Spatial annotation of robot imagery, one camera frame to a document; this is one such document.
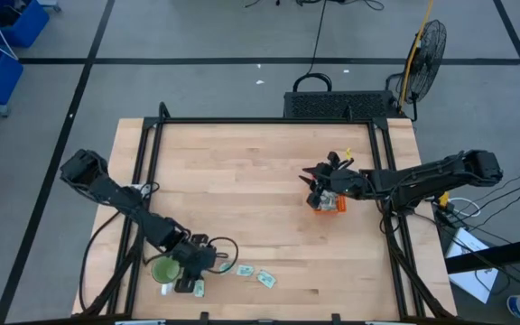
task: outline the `white paper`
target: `white paper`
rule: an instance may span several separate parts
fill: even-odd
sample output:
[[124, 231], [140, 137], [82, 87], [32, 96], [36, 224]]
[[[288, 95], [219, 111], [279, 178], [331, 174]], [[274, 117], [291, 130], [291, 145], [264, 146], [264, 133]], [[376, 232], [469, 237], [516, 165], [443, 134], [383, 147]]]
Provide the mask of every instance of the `white paper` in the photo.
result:
[[[459, 228], [457, 234], [455, 235], [455, 241], [463, 244], [464, 246], [472, 249], [473, 251], [479, 251], [481, 249], [487, 249], [488, 246], [483, 244], [480, 240], [476, 239], [472, 236], [467, 230], [463, 228]], [[454, 257], [458, 255], [470, 254], [470, 251], [466, 248], [463, 248], [457, 245], [455, 242], [450, 243], [449, 250], [447, 251], [446, 257]], [[490, 289], [493, 287], [495, 283], [495, 279], [497, 278], [498, 270], [495, 268], [486, 269], [486, 270], [478, 270], [477, 276], [474, 271], [463, 272], [459, 274], [449, 274], [449, 279], [452, 283], [455, 283], [459, 286], [460, 289], [466, 291], [471, 294], [473, 297], [479, 299], [483, 303], [487, 303], [488, 296], [490, 295]]]

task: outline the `small card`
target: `small card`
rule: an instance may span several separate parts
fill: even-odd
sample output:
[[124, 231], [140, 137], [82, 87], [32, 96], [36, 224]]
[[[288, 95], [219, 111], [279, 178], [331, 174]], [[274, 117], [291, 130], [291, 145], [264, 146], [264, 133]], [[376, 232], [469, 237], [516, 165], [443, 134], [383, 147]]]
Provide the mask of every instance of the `small card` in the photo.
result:
[[226, 274], [228, 273], [229, 271], [226, 271], [230, 266], [232, 265], [232, 263], [229, 263], [229, 262], [224, 262], [220, 265], [220, 268], [219, 268], [219, 271], [220, 272], [223, 272], [222, 274]]
[[254, 273], [254, 267], [250, 265], [239, 265], [236, 275], [250, 276]]
[[258, 281], [260, 281], [263, 285], [265, 285], [266, 287], [268, 287], [270, 289], [272, 289], [272, 287], [276, 283], [276, 278], [274, 278], [273, 276], [271, 276], [268, 272], [266, 272], [264, 270], [260, 271], [260, 273], [258, 274], [256, 279], [258, 279]]
[[173, 291], [173, 283], [162, 284], [162, 290], [160, 291], [160, 293], [162, 295], [166, 295], [168, 293], [172, 293], [172, 291]]
[[194, 295], [198, 298], [204, 296], [204, 280], [197, 280], [194, 285]]

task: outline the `paper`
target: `paper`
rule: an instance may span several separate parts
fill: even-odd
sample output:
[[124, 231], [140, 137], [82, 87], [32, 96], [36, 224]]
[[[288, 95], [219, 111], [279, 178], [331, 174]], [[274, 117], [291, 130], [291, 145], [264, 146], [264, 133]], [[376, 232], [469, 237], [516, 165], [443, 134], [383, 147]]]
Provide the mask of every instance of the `paper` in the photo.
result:
[[172, 293], [172, 291], [173, 291], [173, 283], [162, 284], [162, 290], [160, 291], [160, 293], [162, 295], [166, 295], [168, 293]]
[[254, 273], [254, 267], [250, 265], [239, 265], [236, 271], [237, 275], [250, 276]]
[[258, 281], [260, 281], [263, 285], [267, 286], [270, 289], [272, 289], [272, 287], [276, 283], [276, 279], [266, 271], [260, 271], [256, 279], [258, 279]]
[[[449, 250], [447, 251], [446, 255], [447, 258], [463, 254], [470, 254], [470, 251], [467, 248], [457, 245], [455, 241], [459, 244], [462, 244], [470, 248], [475, 252], [481, 249], [488, 248], [487, 245], [483, 244], [480, 240], [476, 239], [467, 230], [459, 228], [457, 234], [454, 237], [454, 241], [450, 243]], [[490, 295], [490, 290], [493, 287], [493, 284], [495, 283], [497, 274], [497, 269], [490, 268], [486, 270], [478, 270], [476, 272], [470, 271], [459, 274], [450, 274], [449, 279], [452, 283], [458, 285], [460, 289], [471, 294], [483, 303], [487, 303], [488, 296]]]
[[218, 269], [220, 272], [225, 272], [223, 274], [227, 274], [229, 271], [226, 271], [230, 266], [232, 265], [232, 263], [229, 263], [229, 262], [224, 262], [220, 265], [220, 268]]
[[204, 280], [197, 280], [194, 285], [194, 295], [198, 298], [204, 296]]

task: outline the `black metal frame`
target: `black metal frame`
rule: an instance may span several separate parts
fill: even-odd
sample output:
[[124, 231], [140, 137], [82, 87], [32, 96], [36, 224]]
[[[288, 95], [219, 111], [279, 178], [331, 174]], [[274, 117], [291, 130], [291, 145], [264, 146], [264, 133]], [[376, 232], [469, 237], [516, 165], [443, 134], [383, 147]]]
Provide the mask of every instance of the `black metal frame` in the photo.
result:
[[[163, 136], [163, 128], [166, 124], [330, 124], [330, 125], [366, 125], [368, 130], [368, 136], [370, 139], [371, 153], [373, 157], [373, 164], [375, 169], [383, 168], [380, 151], [378, 148], [378, 141], [376, 138], [376, 130], [379, 129], [383, 136], [383, 144], [385, 147], [386, 163], [388, 168], [396, 170], [395, 156], [393, 153], [393, 147], [390, 139], [390, 133], [388, 130], [388, 123], [385, 117], [375, 117], [368, 119], [351, 119], [348, 116], [344, 118], [286, 118], [286, 117], [266, 117], [266, 118], [249, 118], [249, 117], [171, 117], [164, 103], [160, 104], [160, 111], [158, 117], [145, 117], [142, 125], [142, 132], [140, 134], [140, 141], [138, 145], [138, 151], [135, 160], [133, 182], [139, 182], [141, 180], [142, 167], [144, 164], [145, 152], [147, 150], [147, 139], [150, 131], [155, 128], [155, 135], [153, 139], [152, 153], [150, 156], [147, 183], [154, 181], [155, 169], [158, 162], [160, 143]], [[144, 202], [145, 207], [148, 209], [150, 200]], [[386, 233], [386, 243], [390, 245], [391, 240], [395, 240], [393, 237], [394, 228], [392, 220], [385, 218], [384, 226]], [[399, 217], [398, 222], [400, 224], [400, 235], [402, 240], [402, 249], [406, 257], [406, 261], [416, 271], [414, 263], [413, 246], [410, 238], [410, 233], [405, 217]], [[122, 264], [126, 255], [127, 248], [129, 246], [129, 238], [131, 235], [132, 221], [128, 218], [122, 227], [122, 236], [120, 238], [119, 249], [117, 252], [116, 267]], [[143, 243], [144, 238], [141, 234], [138, 234], [135, 238], [136, 244]], [[115, 289], [109, 298], [107, 305], [107, 314], [102, 316], [78, 316], [77, 318], [61, 319], [61, 320], [40, 320], [33, 322], [23, 322], [16, 324], [30, 324], [30, 325], [52, 325], [52, 324], [114, 324], [117, 321], [133, 320], [132, 312], [135, 303], [135, 291], [137, 288], [137, 280], [139, 275], [139, 267], [141, 264], [141, 256], [139, 255], [132, 264], [130, 273], [130, 284], [125, 296], [125, 310], [123, 313], [116, 313], [117, 300], [119, 298], [119, 286]], [[416, 323], [416, 324], [483, 324], [471, 321], [464, 321], [458, 319], [448, 318], [426, 318], [424, 312], [424, 304], [422, 296], [418, 290], [412, 287], [413, 303], [416, 315], [409, 316], [406, 308], [406, 299], [404, 294], [403, 279], [401, 276], [401, 266], [397, 263], [396, 259], [390, 256], [391, 273], [393, 276], [393, 282], [395, 285], [395, 300], [397, 310], [399, 314], [399, 320], [392, 322], [404, 322], [404, 323]], [[360, 325], [368, 324], [368, 321], [343, 321], [340, 319], [339, 314], [331, 314], [332, 325]], [[154, 320], [153, 324], [160, 324], [158, 320]], [[165, 320], [168, 325], [250, 325], [266, 323], [267, 325], [330, 325], [330, 320], [308, 320], [308, 321], [297, 321], [297, 320], [209, 320], [209, 314], [203, 311], [200, 315], [199, 320]]]
[[[158, 160], [158, 153], [160, 151], [160, 143], [163, 136], [163, 126], [165, 124], [350, 124], [350, 125], [366, 125], [368, 129], [368, 135], [370, 138], [370, 146], [371, 152], [373, 156], [373, 163], [376, 169], [382, 168], [380, 152], [378, 149], [378, 142], [376, 139], [376, 127], [381, 130], [383, 136], [383, 142], [385, 145], [386, 159], [388, 163], [388, 167], [390, 169], [396, 169], [395, 156], [393, 153], [393, 148], [390, 140], [390, 134], [388, 132], [388, 123], [386, 118], [371, 118], [371, 119], [342, 119], [342, 118], [282, 118], [282, 117], [266, 117], [266, 118], [248, 118], [248, 117], [170, 117], [170, 114], [163, 103], [160, 104], [160, 115], [158, 117], [146, 117], [144, 119], [144, 124], [142, 127], [142, 133], [140, 135], [140, 143], [138, 147], [138, 153], [136, 156], [135, 168], [134, 168], [134, 182], [138, 182], [141, 177], [142, 164], [144, 161], [146, 146], [147, 146], [147, 137], [149, 135], [150, 129], [155, 126], [155, 135], [153, 139], [153, 148], [152, 148], [152, 156], [150, 158], [150, 165], [148, 169], [148, 176], [146, 182], [152, 182], [154, 179], [155, 168]], [[146, 207], [149, 207], [149, 200], [146, 201]], [[408, 262], [411, 264], [413, 269], [416, 269], [414, 264], [413, 257], [413, 246], [411, 244], [411, 238], [408, 230], [408, 225], [406, 223], [406, 218], [400, 218], [400, 234], [401, 239], [403, 241], [403, 251], [407, 256]], [[123, 257], [125, 256], [125, 251], [129, 245], [129, 236], [131, 230], [132, 221], [127, 219], [125, 221], [124, 227], [122, 229], [122, 237], [120, 240], [120, 246], [118, 249], [118, 257], [116, 261], [116, 266], [120, 265]], [[388, 242], [388, 238], [393, 232], [392, 223], [385, 221], [385, 230], [386, 230], [386, 240]], [[139, 266], [141, 262], [141, 256], [137, 258], [132, 266], [132, 272], [130, 275], [130, 285], [128, 287], [126, 300], [125, 300], [125, 314], [131, 314], [134, 302], [135, 302], [135, 290], [137, 284], [137, 277]], [[406, 300], [404, 298], [404, 288], [403, 288], [403, 279], [400, 272], [400, 267], [396, 260], [391, 257], [390, 258], [391, 271], [393, 276], [393, 281], [395, 285], [395, 298], [397, 304], [397, 310], [399, 313], [399, 318], [401, 320], [405, 319], [408, 316], [408, 312], [406, 309]], [[110, 298], [107, 313], [108, 314], [116, 314], [116, 305], [119, 293], [116, 291]], [[413, 287], [413, 302], [416, 311], [417, 317], [424, 317], [424, 308], [423, 308], [423, 300], [421, 295], [416, 291]]]

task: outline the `orange object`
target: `orange object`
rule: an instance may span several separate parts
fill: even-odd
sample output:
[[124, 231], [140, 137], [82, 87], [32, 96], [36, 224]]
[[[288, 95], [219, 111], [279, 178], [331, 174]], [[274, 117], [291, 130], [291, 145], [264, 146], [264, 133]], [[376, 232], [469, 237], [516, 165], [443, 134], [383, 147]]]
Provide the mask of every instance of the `orange object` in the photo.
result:
[[322, 211], [322, 210], [314, 210], [314, 213], [321, 213], [321, 214], [337, 214], [337, 213], [344, 213], [347, 211], [347, 198], [344, 195], [339, 195], [339, 199], [336, 201], [336, 210], [330, 210], [330, 211]]

